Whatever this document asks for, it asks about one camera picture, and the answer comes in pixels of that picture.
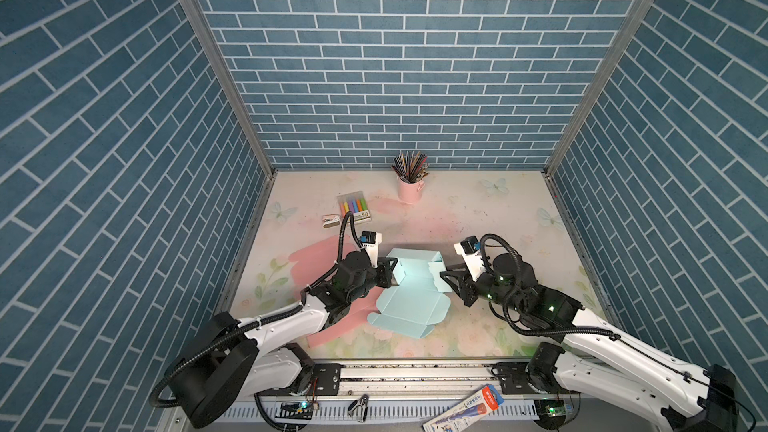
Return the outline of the light blue paper box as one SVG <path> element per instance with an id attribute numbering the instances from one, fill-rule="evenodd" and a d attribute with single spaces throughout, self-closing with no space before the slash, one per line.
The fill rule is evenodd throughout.
<path id="1" fill-rule="evenodd" d="M 447 316 L 450 286 L 440 277 L 446 271 L 439 251 L 394 248 L 394 286 L 385 289 L 376 301 L 377 311 L 367 317 L 378 329 L 413 339 L 424 339 Z"/>

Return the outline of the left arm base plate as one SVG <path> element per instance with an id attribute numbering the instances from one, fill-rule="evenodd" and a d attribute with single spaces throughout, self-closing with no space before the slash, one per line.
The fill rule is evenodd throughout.
<path id="1" fill-rule="evenodd" d="M 272 388 L 261 392 L 266 396 L 337 396 L 341 383 L 340 363 L 316 363 L 312 369 L 304 367 L 298 377 L 287 387 Z"/>

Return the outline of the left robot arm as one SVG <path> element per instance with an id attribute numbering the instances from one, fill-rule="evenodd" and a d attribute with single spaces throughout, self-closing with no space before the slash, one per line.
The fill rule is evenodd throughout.
<path id="1" fill-rule="evenodd" d="M 397 263 L 353 251 L 303 289 L 293 305 L 251 319 L 215 315 L 166 369 L 149 405 L 179 407 L 193 427 L 203 428 L 242 396 L 273 389 L 305 392 L 315 363 L 298 339 L 341 322 L 372 289 L 390 287 Z"/>

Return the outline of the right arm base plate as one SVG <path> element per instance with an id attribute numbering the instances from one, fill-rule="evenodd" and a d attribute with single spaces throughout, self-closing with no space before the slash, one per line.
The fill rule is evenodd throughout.
<path id="1" fill-rule="evenodd" d="M 499 382 L 503 395 L 557 394 L 561 391 L 556 382 L 547 384 L 543 379 L 531 378 L 524 361 L 498 362 L 490 367 L 491 375 Z"/>

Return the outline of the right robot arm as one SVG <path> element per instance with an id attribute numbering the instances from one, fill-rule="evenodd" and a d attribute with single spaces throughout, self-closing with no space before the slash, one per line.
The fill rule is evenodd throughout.
<path id="1" fill-rule="evenodd" d="M 507 252 L 465 255 L 441 279 L 465 306 L 486 299 L 520 336 L 539 337 L 525 369 L 539 393 L 581 392 L 653 423 L 661 431 L 734 431 L 744 411 L 735 376 L 663 353 L 620 330 L 575 298 L 538 282 Z"/>

